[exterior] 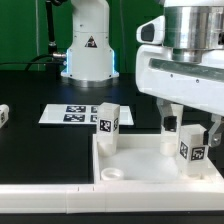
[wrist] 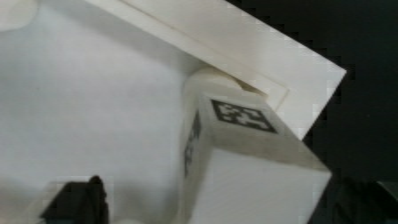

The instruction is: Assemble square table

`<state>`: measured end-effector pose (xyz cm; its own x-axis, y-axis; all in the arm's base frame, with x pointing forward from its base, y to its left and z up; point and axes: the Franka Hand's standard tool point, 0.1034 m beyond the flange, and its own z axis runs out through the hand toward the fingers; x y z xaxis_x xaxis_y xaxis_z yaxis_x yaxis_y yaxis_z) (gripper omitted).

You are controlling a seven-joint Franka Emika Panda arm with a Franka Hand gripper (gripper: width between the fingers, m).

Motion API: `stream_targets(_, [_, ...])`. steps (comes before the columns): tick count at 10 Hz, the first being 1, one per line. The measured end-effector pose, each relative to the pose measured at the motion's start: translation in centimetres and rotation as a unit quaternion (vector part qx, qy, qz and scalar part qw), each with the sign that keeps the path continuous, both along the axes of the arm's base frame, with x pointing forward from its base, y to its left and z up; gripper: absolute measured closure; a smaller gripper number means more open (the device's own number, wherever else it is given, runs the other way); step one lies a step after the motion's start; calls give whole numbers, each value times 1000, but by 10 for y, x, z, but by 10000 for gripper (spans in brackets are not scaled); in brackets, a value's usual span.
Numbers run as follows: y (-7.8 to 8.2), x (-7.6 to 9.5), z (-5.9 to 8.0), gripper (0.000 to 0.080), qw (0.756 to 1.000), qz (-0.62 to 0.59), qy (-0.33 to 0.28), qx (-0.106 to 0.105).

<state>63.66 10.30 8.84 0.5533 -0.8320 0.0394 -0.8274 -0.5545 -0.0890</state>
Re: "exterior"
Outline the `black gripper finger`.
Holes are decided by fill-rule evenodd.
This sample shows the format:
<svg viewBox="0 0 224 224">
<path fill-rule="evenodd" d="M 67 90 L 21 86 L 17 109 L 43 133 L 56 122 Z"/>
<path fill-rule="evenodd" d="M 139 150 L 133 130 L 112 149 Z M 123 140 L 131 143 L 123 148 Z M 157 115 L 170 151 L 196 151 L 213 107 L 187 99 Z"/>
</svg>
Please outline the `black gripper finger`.
<svg viewBox="0 0 224 224">
<path fill-rule="evenodd" d="M 209 147 L 217 147 L 221 144 L 222 133 L 224 132 L 224 116 L 213 114 L 211 121 L 213 125 L 207 134 L 207 145 Z"/>
</svg>

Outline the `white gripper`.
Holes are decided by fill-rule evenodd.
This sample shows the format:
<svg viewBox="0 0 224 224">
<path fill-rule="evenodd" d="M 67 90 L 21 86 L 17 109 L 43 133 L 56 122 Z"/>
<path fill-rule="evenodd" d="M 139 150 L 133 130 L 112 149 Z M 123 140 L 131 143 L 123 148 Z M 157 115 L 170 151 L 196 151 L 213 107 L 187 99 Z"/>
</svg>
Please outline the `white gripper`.
<svg viewBox="0 0 224 224">
<path fill-rule="evenodd" d="M 193 64 L 172 61 L 169 48 L 142 45 L 136 56 L 136 85 L 158 97 L 165 131 L 177 129 L 170 101 L 224 116 L 224 50 L 205 51 L 202 62 Z"/>
</svg>

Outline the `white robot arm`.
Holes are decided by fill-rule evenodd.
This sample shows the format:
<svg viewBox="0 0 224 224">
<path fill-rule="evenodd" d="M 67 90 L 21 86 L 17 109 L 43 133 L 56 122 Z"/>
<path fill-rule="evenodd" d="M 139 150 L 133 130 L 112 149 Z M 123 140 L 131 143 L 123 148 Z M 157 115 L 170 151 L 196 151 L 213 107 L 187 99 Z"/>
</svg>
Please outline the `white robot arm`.
<svg viewBox="0 0 224 224">
<path fill-rule="evenodd" d="M 67 81 L 102 86 L 118 78 L 109 45 L 106 0 L 50 0 L 73 5 L 73 41 L 55 54 Z M 224 0 L 156 0 L 163 14 L 141 26 L 136 84 L 149 95 L 212 114 L 208 144 L 224 133 Z"/>
</svg>

